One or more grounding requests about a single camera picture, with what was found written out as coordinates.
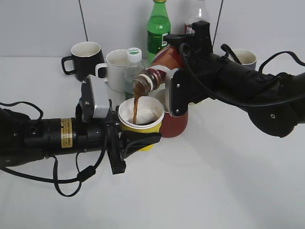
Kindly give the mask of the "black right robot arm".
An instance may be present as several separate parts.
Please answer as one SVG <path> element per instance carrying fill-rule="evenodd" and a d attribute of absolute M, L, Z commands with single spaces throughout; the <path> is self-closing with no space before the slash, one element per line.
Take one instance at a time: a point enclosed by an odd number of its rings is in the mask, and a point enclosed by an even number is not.
<path fill-rule="evenodd" d="M 262 66 L 250 69 L 227 44 L 221 46 L 224 55 L 213 53 L 208 22 L 195 22 L 193 29 L 193 34 L 165 36 L 183 62 L 168 74 L 170 115 L 181 116 L 190 103 L 211 98 L 247 112 L 251 122 L 271 136 L 285 137 L 304 123 L 303 73 L 273 75 L 264 74 Z"/>

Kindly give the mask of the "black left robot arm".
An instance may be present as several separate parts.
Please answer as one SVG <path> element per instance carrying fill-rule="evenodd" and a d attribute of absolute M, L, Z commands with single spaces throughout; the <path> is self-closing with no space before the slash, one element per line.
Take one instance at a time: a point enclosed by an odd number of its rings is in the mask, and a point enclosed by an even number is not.
<path fill-rule="evenodd" d="M 161 139 L 158 131 L 123 130 L 102 79 L 82 82 L 81 97 L 72 118 L 32 120 L 26 114 L 0 110 L 0 167 L 21 166 L 45 158 L 100 151 L 110 157 L 112 172 L 123 173 L 125 159 Z"/>

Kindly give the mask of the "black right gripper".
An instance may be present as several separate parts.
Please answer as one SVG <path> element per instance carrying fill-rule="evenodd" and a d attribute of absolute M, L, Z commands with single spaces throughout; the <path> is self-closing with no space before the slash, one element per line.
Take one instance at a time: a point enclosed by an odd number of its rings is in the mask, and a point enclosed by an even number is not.
<path fill-rule="evenodd" d="M 192 28 L 194 33 L 168 34 L 163 38 L 179 51 L 184 62 L 184 68 L 167 73 L 167 108 L 174 117 L 184 115 L 190 103 L 197 104 L 209 97 L 202 84 L 209 74 L 207 66 L 213 52 L 210 23 L 198 21 Z"/>

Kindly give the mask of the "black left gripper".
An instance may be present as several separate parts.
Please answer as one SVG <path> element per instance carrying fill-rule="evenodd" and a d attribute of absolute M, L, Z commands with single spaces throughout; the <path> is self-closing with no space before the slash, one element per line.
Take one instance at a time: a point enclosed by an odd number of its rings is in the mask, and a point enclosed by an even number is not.
<path fill-rule="evenodd" d="M 112 109 L 112 100 L 108 97 L 110 109 L 105 118 L 93 118 L 93 98 L 89 81 L 81 83 L 81 97 L 75 109 L 75 125 L 77 143 L 83 152 L 100 151 L 100 155 L 92 166 L 85 171 L 95 174 L 104 155 L 108 154 L 113 174 L 121 174 L 126 170 L 124 159 L 133 153 L 160 142 L 161 133 L 138 133 L 122 131 L 117 113 Z"/>

